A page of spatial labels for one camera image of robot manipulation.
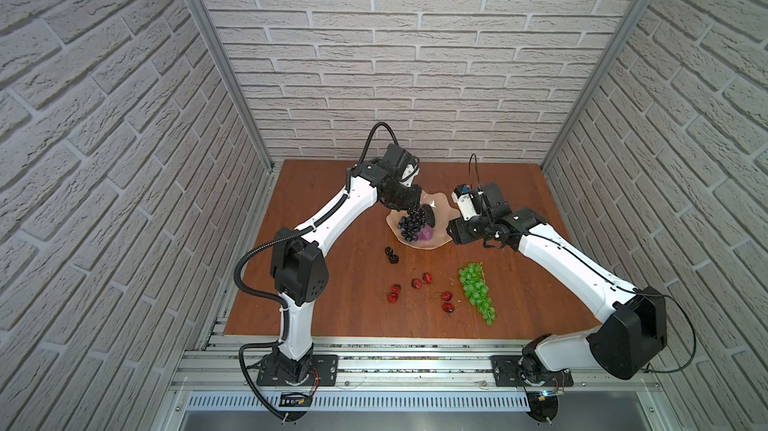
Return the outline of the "dark purple grape bunch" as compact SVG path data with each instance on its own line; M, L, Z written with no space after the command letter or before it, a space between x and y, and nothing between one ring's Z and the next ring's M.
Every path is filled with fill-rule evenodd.
M401 217L397 229L406 242L416 242L419 240L419 234L426 226L427 212L419 208Z

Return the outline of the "purple fake fig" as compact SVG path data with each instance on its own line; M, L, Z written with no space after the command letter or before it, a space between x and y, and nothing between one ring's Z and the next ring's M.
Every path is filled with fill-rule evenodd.
M431 226L423 227L417 234L419 241L429 241L433 237L433 228Z

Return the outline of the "green grape bunch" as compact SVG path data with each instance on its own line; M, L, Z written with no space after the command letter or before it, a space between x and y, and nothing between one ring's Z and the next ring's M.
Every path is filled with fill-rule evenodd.
M497 313L489 296L483 264L468 263L458 271L458 275L465 298L486 324L492 326L497 318Z

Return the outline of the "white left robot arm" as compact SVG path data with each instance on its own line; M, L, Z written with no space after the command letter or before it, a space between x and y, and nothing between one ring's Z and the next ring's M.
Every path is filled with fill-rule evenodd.
M414 183L420 159L397 144L380 158L348 169L342 189L307 221L275 236L270 275L280 302L280 337L271 353L277 375L292 385L311 373L314 302L329 282L326 256L333 244L377 203L411 212L420 206L422 188Z

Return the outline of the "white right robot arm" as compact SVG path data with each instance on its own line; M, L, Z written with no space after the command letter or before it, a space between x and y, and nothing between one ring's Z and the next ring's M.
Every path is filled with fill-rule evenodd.
M451 198L460 212L447 226L454 243L480 240L486 248L498 243L519 252L566 286L599 322L529 342L516 364L519 379L535 386L568 371L601 368L628 380L666 348L666 299L658 290L640 289L609 272L531 209L512 209L494 183L460 185Z

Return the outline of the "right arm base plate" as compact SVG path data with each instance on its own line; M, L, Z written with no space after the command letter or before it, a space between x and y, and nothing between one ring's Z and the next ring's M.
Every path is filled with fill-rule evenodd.
M574 385L569 371L549 371L534 357L521 355L493 355L491 370L497 387L568 388Z

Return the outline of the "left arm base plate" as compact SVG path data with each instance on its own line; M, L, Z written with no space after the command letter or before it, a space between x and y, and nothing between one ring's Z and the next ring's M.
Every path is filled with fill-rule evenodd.
M339 356L307 354L292 360L276 352L268 355L259 366L258 386L314 386L336 385Z

